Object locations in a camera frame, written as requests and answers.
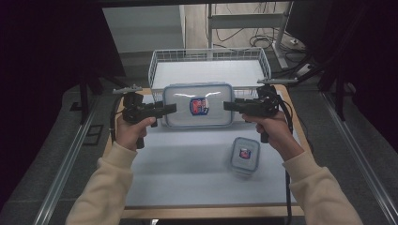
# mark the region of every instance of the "white surface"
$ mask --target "white surface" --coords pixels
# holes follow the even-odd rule
[[[161,121],[149,127],[145,148],[132,163],[126,206],[285,203],[283,161],[269,144],[261,143],[252,176],[230,169],[236,137],[260,142],[255,124],[244,123],[238,113],[235,120],[223,128],[170,129]]]
[[[264,79],[257,60],[158,63],[152,90],[175,83],[229,83],[233,87],[255,87]]]
[[[181,6],[103,8],[119,53],[183,49]]]

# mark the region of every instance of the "metal wire basket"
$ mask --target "metal wire basket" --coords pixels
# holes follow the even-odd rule
[[[262,85],[257,80],[265,78],[271,72],[262,48],[154,51],[148,72],[155,101],[162,100],[164,87],[176,83],[229,83],[236,97],[252,96]]]

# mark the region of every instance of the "sticker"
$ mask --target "sticker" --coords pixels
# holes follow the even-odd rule
[[[190,101],[190,110],[192,115],[207,115],[208,101],[205,97],[192,98]]]
[[[244,159],[250,159],[252,151],[246,148],[240,148],[239,156]]]

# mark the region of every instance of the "sweater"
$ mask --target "sweater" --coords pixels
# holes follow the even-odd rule
[[[82,195],[71,208],[66,224],[118,224],[132,182],[131,163],[137,152],[114,142],[110,153],[99,159]],[[362,224],[328,168],[319,167],[309,153],[287,160],[284,167],[290,189],[304,211],[308,225]]]

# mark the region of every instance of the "food container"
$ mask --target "food container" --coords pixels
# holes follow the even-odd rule
[[[166,86],[163,103],[176,104],[176,112],[165,115],[170,128],[226,127],[234,113],[223,109],[224,101],[234,101],[234,90],[225,82],[183,83]]]
[[[237,173],[252,175],[258,167],[260,143],[256,140],[236,138],[232,147],[231,168]]]

